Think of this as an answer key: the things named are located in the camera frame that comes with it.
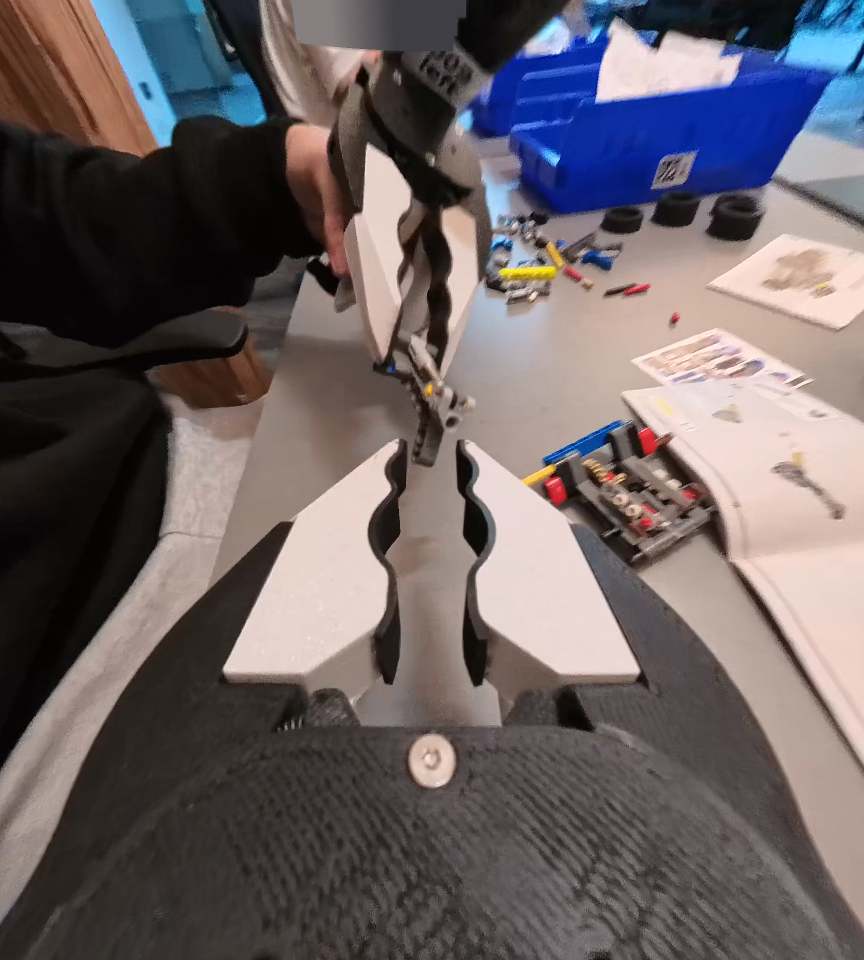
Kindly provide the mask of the white paper sheets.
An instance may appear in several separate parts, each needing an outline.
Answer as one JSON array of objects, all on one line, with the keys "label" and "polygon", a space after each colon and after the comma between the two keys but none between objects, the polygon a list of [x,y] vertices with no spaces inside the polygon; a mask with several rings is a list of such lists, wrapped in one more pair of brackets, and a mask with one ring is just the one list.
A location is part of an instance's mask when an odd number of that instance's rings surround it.
[{"label": "white paper sheets", "polygon": [[725,43],[670,31],[654,48],[623,20],[614,19],[599,68],[598,104],[729,87],[743,53],[726,54]]}]

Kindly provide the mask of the person's left hand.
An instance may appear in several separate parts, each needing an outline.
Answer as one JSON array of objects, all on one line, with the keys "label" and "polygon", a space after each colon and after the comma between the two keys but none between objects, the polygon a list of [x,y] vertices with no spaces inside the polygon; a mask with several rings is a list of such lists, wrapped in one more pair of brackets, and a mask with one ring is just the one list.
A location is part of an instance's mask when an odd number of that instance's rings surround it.
[{"label": "person's left hand", "polygon": [[308,233],[327,254],[333,274],[349,277],[344,239],[351,209],[328,154],[330,133],[321,126],[294,124],[285,137],[285,175]]}]

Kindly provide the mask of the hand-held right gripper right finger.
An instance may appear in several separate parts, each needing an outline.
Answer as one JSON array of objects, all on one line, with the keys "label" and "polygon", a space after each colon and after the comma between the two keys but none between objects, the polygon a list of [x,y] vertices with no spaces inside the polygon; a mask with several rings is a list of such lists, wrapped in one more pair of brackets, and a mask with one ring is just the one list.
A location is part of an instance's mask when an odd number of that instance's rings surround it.
[{"label": "hand-held right gripper right finger", "polygon": [[468,571],[462,653],[472,684],[529,691],[631,685],[642,669],[566,517],[476,443],[456,447]]}]

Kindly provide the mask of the person's black clothing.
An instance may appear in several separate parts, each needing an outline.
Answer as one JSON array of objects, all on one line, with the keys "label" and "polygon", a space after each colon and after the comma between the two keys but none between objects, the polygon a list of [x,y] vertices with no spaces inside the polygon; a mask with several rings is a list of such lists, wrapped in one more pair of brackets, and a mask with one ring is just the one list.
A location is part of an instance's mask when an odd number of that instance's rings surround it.
[{"label": "person's black clothing", "polygon": [[94,586],[93,541],[130,497],[138,473],[139,533],[126,535],[114,575],[136,572],[161,518],[167,421],[138,374],[28,373],[0,357],[0,771],[30,717],[82,643],[75,621],[112,606]]}]

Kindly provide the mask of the small grey lego assembly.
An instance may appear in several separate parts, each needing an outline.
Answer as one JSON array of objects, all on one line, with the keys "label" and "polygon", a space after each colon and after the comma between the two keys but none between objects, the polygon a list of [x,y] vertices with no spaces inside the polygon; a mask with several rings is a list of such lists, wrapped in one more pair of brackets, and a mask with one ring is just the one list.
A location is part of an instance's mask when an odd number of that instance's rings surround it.
[{"label": "small grey lego assembly", "polygon": [[373,370],[406,389],[418,417],[412,460],[433,467],[445,434],[456,431],[474,411],[473,397],[449,386],[435,350],[417,333],[396,335],[390,357]]}]

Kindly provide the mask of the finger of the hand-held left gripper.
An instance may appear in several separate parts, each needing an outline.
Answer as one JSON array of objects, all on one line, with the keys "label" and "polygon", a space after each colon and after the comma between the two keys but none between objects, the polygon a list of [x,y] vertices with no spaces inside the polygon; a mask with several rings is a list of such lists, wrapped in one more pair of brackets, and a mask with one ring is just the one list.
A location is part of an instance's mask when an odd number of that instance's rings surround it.
[{"label": "finger of the hand-held left gripper", "polygon": [[440,370],[451,365],[483,278],[492,227],[486,194],[429,209],[420,232],[428,265],[426,343]]},{"label": "finger of the hand-held left gripper", "polygon": [[372,361],[385,365],[400,320],[403,264],[399,238],[412,193],[395,163],[377,149],[367,149],[362,211],[344,235],[356,306]]}]

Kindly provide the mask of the sticker sheet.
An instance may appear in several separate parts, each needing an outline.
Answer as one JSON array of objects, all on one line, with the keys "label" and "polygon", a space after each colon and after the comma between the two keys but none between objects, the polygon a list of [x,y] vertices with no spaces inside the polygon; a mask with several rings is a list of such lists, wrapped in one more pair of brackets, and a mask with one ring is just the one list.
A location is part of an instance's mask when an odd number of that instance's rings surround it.
[{"label": "sticker sheet", "polygon": [[803,370],[716,328],[635,357],[631,363],[663,385],[761,380],[797,390],[813,382]]}]

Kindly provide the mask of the person's left forearm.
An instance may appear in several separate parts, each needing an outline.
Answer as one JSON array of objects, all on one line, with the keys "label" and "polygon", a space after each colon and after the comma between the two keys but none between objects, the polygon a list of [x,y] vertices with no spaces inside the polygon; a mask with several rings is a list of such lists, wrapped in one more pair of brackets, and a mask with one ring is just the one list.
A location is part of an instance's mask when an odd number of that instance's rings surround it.
[{"label": "person's left forearm", "polygon": [[143,157],[0,119],[0,322],[92,346],[244,306],[284,258],[321,252],[276,118],[181,121]]}]

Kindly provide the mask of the blue plastic bin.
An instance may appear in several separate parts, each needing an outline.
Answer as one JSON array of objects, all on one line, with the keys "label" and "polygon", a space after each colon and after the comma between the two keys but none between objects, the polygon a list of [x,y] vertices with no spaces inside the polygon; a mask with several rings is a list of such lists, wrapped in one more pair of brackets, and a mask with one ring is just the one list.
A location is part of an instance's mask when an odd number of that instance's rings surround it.
[{"label": "blue plastic bin", "polygon": [[765,186],[833,80],[744,55],[725,87],[596,102],[560,90],[519,102],[509,136],[521,185],[558,214]]},{"label": "blue plastic bin", "polygon": [[607,35],[600,34],[594,40],[574,38],[556,54],[517,54],[473,99],[474,132],[484,138],[503,138],[516,124],[551,118],[547,107],[538,111],[519,107],[523,100],[594,92],[607,46]]}]

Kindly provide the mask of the closed instruction booklet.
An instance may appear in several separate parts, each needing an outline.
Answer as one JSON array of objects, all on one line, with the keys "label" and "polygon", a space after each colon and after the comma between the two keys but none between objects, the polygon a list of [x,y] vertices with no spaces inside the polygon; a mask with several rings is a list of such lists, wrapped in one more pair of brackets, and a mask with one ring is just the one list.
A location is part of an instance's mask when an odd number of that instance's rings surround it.
[{"label": "closed instruction booklet", "polygon": [[828,330],[864,313],[864,252],[784,234],[708,289]]}]

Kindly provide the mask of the pile of loose lego pieces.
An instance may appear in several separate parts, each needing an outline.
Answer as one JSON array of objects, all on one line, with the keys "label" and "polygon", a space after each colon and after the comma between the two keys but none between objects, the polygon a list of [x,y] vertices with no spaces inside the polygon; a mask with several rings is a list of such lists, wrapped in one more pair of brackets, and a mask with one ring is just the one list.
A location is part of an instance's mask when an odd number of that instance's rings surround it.
[{"label": "pile of loose lego pieces", "polygon": [[485,286],[507,306],[528,306],[548,298],[559,281],[589,293],[599,274],[608,274],[625,251],[619,239],[593,230],[571,241],[554,239],[549,218],[538,212],[495,218],[486,261]]}]

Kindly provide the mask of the lego chassis with blue beam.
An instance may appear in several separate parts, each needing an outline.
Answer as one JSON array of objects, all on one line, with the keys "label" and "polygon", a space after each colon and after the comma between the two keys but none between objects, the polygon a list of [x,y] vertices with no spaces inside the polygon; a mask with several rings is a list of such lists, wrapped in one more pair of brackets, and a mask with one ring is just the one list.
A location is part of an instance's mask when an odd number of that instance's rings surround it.
[{"label": "lego chassis with blue beam", "polygon": [[589,512],[600,536],[628,564],[666,556],[717,512],[711,494],[663,460],[675,438],[636,420],[616,420],[546,455],[523,484],[556,508]]}]

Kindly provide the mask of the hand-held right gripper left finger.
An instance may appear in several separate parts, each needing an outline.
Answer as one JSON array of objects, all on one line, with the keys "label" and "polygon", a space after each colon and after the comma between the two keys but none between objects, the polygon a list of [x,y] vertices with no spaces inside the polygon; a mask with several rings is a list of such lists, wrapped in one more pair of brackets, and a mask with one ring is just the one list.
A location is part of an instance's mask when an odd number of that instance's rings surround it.
[{"label": "hand-held right gripper left finger", "polygon": [[339,690],[356,702],[400,661],[399,500],[409,456],[386,443],[275,533],[284,539],[222,668],[238,685]]}]

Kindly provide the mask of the open instruction booklet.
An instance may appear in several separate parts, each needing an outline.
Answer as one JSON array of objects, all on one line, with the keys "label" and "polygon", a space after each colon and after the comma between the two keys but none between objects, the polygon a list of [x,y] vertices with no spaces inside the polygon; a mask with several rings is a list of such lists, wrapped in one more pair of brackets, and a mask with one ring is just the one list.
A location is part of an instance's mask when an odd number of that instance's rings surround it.
[{"label": "open instruction booklet", "polygon": [[864,423],[758,380],[623,393],[718,509],[726,556],[864,766]]}]

